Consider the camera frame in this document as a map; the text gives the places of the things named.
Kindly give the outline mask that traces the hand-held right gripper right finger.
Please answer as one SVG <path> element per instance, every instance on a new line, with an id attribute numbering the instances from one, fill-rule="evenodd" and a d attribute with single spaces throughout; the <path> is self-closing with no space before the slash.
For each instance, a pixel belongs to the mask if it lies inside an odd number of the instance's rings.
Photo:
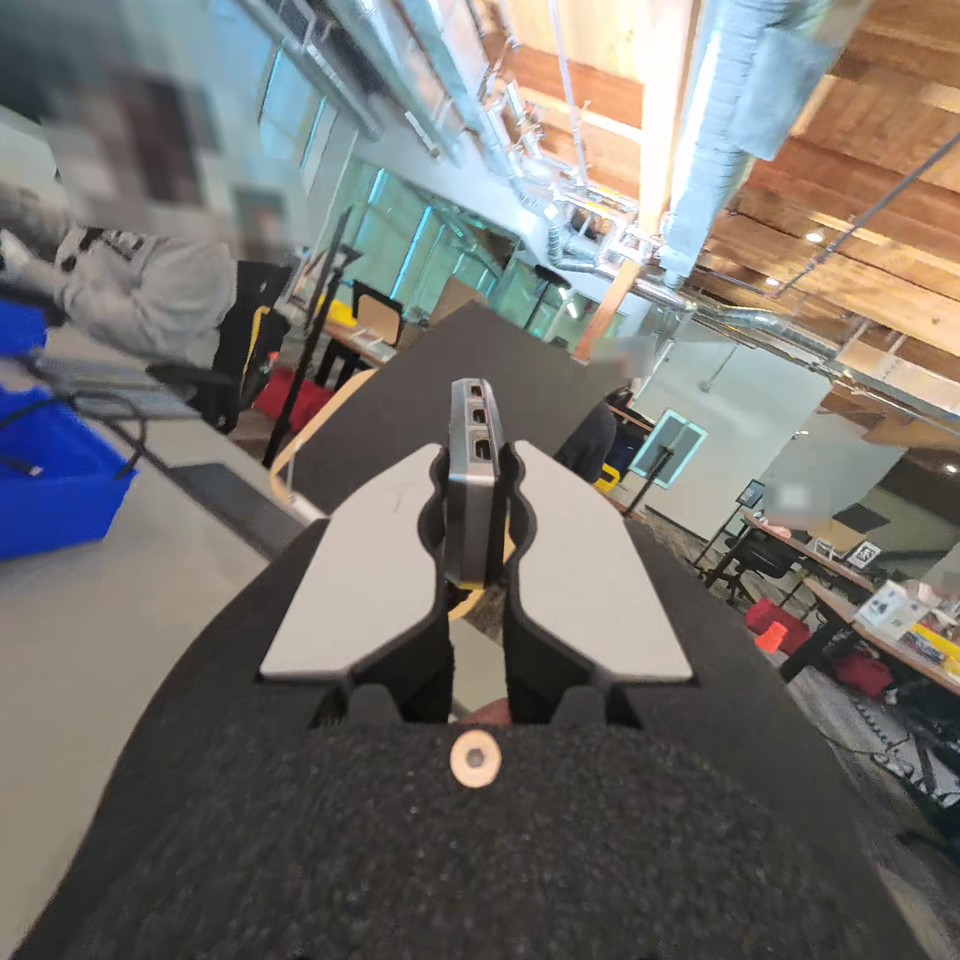
<path id="1" fill-rule="evenodd" d="M 688 687 L 694 668 L 626 520 L 527 440 L 504 446 L 501 469 L 511 722 L 546 726 L 582 701 L 588 721 L 638 726 L 634 690 Z"/>

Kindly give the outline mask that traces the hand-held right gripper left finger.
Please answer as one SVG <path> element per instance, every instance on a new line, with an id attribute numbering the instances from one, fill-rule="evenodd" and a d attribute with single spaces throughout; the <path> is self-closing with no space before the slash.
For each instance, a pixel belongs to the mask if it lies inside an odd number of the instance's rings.
<path id="1" fill-rule="evenodd" d="M 448 724 L 447 450 L 428 442 L 334 510 L 258 667 L 260 681 L 346 697 L 383 688 L 410 722 Z"/>

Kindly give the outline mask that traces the grey video switch box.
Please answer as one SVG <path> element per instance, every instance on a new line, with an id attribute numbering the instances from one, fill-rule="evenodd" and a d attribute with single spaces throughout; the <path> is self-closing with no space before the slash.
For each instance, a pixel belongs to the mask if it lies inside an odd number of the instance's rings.
<path id="1" fill-rule="evenodd" d="M 462 378 L 451 385 L 443 570 L 464 591 L 483 590 L 503 568 L 506 488 L 500 455 L 505 438 L 492 384 Z"/>

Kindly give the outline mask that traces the blue plastic bin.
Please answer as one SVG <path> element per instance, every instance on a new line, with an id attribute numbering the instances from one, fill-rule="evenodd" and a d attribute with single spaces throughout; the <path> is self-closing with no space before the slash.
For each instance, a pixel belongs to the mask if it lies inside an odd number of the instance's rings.
<path id="1" fill-rule="evenodd" d="M 28 390 L 1 390 L 24 392 Z M 7 473 L 1 464 L 1 560 L 50 553 L 102 542 L 138 477 L 124 481 L 96 477 L 34 481 Z"/>

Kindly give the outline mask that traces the grey desk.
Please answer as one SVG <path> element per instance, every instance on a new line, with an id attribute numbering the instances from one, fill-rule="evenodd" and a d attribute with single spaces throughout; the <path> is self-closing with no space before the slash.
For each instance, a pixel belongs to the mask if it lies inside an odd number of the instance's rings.
<path id="1" fill-rule="evenodd" d="M 2 912 L 49 858 L 64 865 L 17 908 L 7 958 L 281 957 L 322 926 L 307 903 L 356 858 L 362 777 L 336 723 L 345 694 L 258 678 L 274 638 L 258 580 L 276 561 L 203 630 L 178 588 L 210 605 L 219 568 L 186 556 L 155 571 L 127 558 L 115 577 L 84 558 L 62 603 L 16 594 L 22 616 L 2 615 Z"/>

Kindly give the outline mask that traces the black office chair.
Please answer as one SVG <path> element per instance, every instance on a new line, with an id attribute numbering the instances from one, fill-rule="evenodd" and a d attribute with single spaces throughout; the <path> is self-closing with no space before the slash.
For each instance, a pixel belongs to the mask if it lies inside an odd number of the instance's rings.
<path id="1" fill-rule="evenodd" d="M 728 538 L 726 555 L 714 570 L 704 577 L 703 585 L 710 589 L 717 581 L 726 584 L 726 604 L 736 606 L 738 600 L 753 602 L 743 579 L 753 573 L 769 580 L 782 580 L 797 561 L 796 551 L 787 543 L 793 533 L 786 527 L 750 528 L 737 538 Z"/>

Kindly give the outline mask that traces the dark grey divider panel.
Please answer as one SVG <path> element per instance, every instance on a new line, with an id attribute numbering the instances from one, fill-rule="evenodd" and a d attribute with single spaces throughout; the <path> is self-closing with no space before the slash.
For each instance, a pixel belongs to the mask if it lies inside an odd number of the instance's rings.
<path id="1" fill-rule="evenodd" d="M 491 384 L 506 441 L 553 459 L 594 406 L 622 383 L 618 366 L 582 365 L 491 310 L 469 304 L 397 354 L 338 408 L 299 455 L 296 491 L 328 514 L 300 535 L 258 584 L 274 635 L 334 511 L 378 474 L 428 443 L 447 449 L 451 385 Z"/>

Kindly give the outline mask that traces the wooden work table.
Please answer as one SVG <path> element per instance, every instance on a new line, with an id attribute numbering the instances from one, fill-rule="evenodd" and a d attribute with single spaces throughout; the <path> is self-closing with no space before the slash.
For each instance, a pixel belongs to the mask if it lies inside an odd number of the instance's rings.
<path id="1" fill-rule="evenodd" d="M 951 696 L 958 697 L 958 678 L 906 646 L 903 642 L 885 639 L 871 628 L 861 625 L 855 620 L 859 606 L 873 593 L 869 580 L 847 569 L 842 563 L 818 555 L 808 546 L 800 544 L 788 536 L 775 533 L 771 527 L 755 518 L 750 510 L 741 508 L 738 513 L 746 526 L 738 546 L 745 546 L 747 540 L 753 534 L 766 534 L 789 546 L 799 556 L 809 559 L 826 576 L 829 582 L 834 583 L 834 585 L 843 583 L 846 588 L 853 591 L 852 597 L 847 598 L 813 579 L 805 581 L 808 589 L 814 595 L 817 606 L 824 609 L 825 623 L 814 631 L 811 638 L 799 646 L 797 651 L 788 656 L 778 667 L 779 676 L 785 684 L 790 684 L 808 667 L 830 672 L 834 657 L 845 657 L 854 650 L 858 643 L 865 643 L 878 654 L 927 678 Z M 830 649 L 834 651 L 833 655 L 828 654 Z"/>

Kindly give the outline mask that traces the black tripod stand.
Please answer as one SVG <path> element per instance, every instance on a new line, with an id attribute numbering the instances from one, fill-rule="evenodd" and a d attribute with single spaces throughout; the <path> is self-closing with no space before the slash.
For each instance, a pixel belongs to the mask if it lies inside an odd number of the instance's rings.
<path id="1" fill-rule="evenodd" d="M 294 376 L 284 397 L 280 415 L 270 433 L 270 438 L 261 462 L 265 468 L 270 468 L 275 462 L 280 452 L 282 441 L 289 432 L 291 416 L 306 378 L 307 369 L 316 350 L 317 342 L 323 333 L 337 287 L 346 269 L 344 264 L 347 255 L 343 237 L 353 212 L 354 206 L 352 204 L 343 210 L 334 229 L 331 244 L 323 258 L 316 288 L 311 295 L 311 299 L 308 301 L 304 346 L 294 370 Z"/>

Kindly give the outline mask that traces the silver ventilation duct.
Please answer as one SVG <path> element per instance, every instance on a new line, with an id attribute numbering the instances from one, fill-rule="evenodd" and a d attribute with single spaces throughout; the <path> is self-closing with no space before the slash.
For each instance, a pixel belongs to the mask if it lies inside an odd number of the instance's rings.
<path id="1" fill-rule="evenodd" d="M 671 200 L 665 283 L 690 276 L 720 211 L 771 162 L 871 1 L 710 1 L 695 36 Z"/>

